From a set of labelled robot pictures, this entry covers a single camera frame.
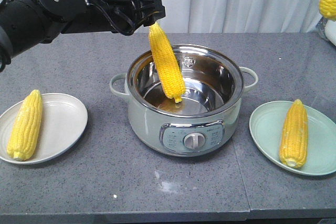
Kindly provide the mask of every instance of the robotic arm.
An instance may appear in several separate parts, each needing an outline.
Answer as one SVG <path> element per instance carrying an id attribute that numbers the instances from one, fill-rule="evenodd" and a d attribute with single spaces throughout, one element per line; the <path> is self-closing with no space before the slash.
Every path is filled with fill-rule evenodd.
<path id="1" fill-rule="evenodd" d="M 111 31 L 132 35 L 165 17 L 161 0 L 3 0 L 0 72 L 11 59 L 60 33 Z"/>

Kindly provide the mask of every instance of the plate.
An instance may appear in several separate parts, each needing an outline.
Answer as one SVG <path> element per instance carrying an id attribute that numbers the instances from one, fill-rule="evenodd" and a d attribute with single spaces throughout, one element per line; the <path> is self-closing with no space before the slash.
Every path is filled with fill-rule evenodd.
<path id="1" fill-rule="evenodd" d="M 34 155 L 26 161 L 16 161 L 6 152 L 16 115 L 23 101 L 0 116 L 0 158 L 4 161 L 29 165 L 48 161 L 70 149 L 82 135 L 88 112 L 77 98 L 61 93 L 42 94 L 43 113 L 38 143 Z"/>
<path id="2" fill-rule="evenodd" d="M 292 102 L 273 101 L 262 104 L 250 117 L 252 138 L 259 150 L 273 163 L 290 172 L 321 176 L 336 171 L 336 124 L 321 112 L 305 106 L 308 115 L 308 156 L 300 169 L 280 162 L 278 151 L 282 127 Z"/>

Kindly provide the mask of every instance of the control panel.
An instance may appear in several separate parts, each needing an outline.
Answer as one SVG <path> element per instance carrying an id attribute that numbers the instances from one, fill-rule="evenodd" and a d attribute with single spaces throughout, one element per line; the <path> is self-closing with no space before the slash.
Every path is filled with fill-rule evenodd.
<path id="1" fill-rule="evenodd" d="M 162 145 L 177 153 L 208 150 L 218 145 L 223 136 L 223 120 L 200 124 L 167 123 L 160 130 Z"/>

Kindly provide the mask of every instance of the granite countertop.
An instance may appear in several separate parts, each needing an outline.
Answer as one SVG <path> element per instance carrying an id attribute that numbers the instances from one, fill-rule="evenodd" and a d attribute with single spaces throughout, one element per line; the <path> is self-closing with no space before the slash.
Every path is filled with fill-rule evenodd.
<path id="1" fill-rule="evenodd" d="M 160 154 L 128 122 L 109 81 L 149 50 L 147 34 L 60 35 L 0 73 L 0 113 L 32 89 L 80 99 L 88 123 L 79 141 L 41 164 L 0 161 L 1 223 L 132 223 L 336 217 L 336 174 L 309 177 L 268 160 L 249 132 L 259 105 L 301 98 L 336 121 L 336 48 L 316 33 L 168 34 L 172 44 L 222 52 L 259 76 L 239 124 L 220 149 L 199 157 Z"/>

